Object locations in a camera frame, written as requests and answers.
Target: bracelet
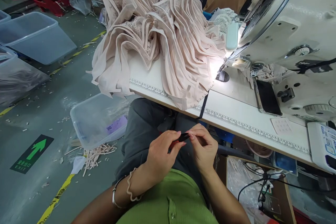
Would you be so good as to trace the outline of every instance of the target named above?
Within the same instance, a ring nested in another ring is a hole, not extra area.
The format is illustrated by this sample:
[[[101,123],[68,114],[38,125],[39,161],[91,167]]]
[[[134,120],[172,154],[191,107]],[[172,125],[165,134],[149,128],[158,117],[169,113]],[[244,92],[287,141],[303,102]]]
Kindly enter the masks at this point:
[[[115,200],[115,198],[114,198],[114,194],[115,194],[115,191],[116,191],[116,189],[117,189],[117,185],[118,185],[119,182],[120,182],[121,180],[123,180],[125,177],[126,177],[126,175],[125,175],[124,177],[122,177],[121,179],[119,179],[118,182],[116,183],[116,185],[114,186],[113,190],[112,190],[112,203],[113,203],[117,208],[119,208],[119,209],[123,209],[123,207],[117,205],[116,200]]]
[[[139,198],[138,198],[138,197],[135,197],[135,199],[133,199],[133,193],[129,191],[129,190],[130,190],[130,187],[131,187],[130,179],[131,179],[131,177],[132,177],[133,172],[134,172],[136,169],[137,169],[137,168],[134,168],[134,170],[131,171],[131,172],[129,173],[129,178],[127,179],[128,187],[127,187],[126,192],[127,192],[128,195],[131,196],[131,201],[132,201],[132,202],[141,200],[141,198],[142,198],[142,196],[143,196],[143,194],[142,194],[142,195],[140,195]]]

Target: gray pants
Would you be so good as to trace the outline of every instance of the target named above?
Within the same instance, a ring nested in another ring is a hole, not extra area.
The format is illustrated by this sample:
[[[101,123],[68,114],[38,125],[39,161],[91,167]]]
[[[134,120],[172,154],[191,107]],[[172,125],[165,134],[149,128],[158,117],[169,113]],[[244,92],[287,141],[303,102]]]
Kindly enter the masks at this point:
[[[115,172],[116,181],[146,162],[149,145],[160,135],[157,128],[167,117],[165,111],[167,111],[165,107],[145,98],[136,99],[131,103],[124,137],[125,142],[121,146],[124,160]],[[176,117],[175,130],[184,133],[196,123],[196,119],[179,113]],[[208,203],[201,174],[194,163],[193,146],[189,139],[186,143],[180,149],[173,168],[189,175],[196,182]]]

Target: lace fabric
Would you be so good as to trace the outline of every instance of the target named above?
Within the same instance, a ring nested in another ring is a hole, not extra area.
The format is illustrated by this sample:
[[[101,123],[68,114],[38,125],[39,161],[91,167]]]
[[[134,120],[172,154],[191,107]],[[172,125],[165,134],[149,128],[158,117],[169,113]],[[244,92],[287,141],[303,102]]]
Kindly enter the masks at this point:
[[[128,51],[147,70],[162,57],[164,90],[176,106],[196,106],[213,86],[210,58],[225,55],[219,26],[208,22],[200,0],[103,0],[107,33],[92,60],[92,82],[102,93],[132,94]]]

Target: white table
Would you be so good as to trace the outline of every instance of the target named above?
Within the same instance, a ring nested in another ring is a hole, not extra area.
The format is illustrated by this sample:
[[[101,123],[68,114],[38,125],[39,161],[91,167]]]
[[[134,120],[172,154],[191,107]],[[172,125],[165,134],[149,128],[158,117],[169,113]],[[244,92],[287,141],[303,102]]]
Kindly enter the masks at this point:
[[[159,59],[147,71],[136,53],[131,52],[130,89],[143,97],[180,111],[163,90],[160,64]],[[271,118],[274,116],[259,111],[249,82],[242,78],[236,69],[226,69],[226,71],[230,75],[230,80],[227,83],[216,81],[209,91],[201,120],[317,167],[312,162],[306,126],[302,123],[290,122],[292,134],[277,135],[271,123]],[[203,102],[204,100],[198,106],[180,112],[197,118],[200,116]]]

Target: black strap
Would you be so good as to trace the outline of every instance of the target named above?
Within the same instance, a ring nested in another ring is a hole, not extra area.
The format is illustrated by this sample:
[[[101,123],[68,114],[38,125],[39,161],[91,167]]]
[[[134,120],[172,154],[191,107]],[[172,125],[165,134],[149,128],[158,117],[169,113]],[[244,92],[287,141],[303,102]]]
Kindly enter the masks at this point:
[[[202,109],[201,109],[200,115],[199,115],[199,117],[196,118],[196,120],[202,119],[202,117],[203,117],[203,113],[204,113],[204,110],[205,110],[205,105],[206,105],[206,103],[207,103],[208,95],[209,95],[209,94],[207,94],[207,95],[204,97],[204,102],[203,102],[203,105],[202,105]]]
[[[299,69],[295,69],[295,70],[291,70],[294,72],[298,72],[298,74],[305,74],[307,70],[311,69],[311,68],[316,68],[316,67],[323,67],[325,65],[330,65],[332,63],[336,62],[336,58],[329,60],[329,61],[322,61],[320,63],[317,63],[315,65],[312,66],[305,66],[305,65],[299,65],[298,68]]]

